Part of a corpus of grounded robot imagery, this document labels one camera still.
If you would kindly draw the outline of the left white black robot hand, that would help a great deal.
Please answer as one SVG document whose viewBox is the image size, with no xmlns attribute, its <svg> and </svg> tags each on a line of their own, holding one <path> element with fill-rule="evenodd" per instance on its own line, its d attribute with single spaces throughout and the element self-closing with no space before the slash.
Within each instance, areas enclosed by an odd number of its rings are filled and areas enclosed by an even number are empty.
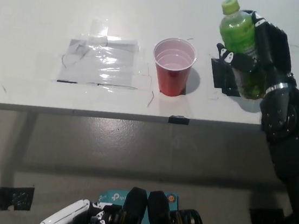
<svg viewBox="0 0 299 224">
<path fill-rule="evenodd" d="M 87 224 L 93 216 L 101 217 L 105 212 L 116 213 L 120 210 L 121 206 L 117 204 L 81 199 L 44 219 L 40 224 L 73 224 L 80 220 Z"/>
</svg>

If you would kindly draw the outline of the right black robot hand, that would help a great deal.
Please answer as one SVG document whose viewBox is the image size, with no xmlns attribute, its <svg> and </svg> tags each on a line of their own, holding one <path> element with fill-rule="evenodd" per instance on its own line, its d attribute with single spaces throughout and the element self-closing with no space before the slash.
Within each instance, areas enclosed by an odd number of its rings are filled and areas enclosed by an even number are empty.
<svg viewBox="0 0 299 224">
<path fill-rule="evenodd" d="M 223 43 L 212 59 L 215 88 L 237 89 L 246 99 L 260 99 L 273 89 L 294 87 L 286 33 L 253 10 L 241 10 L 236 0 L 223 5 Z"/>
</svg>

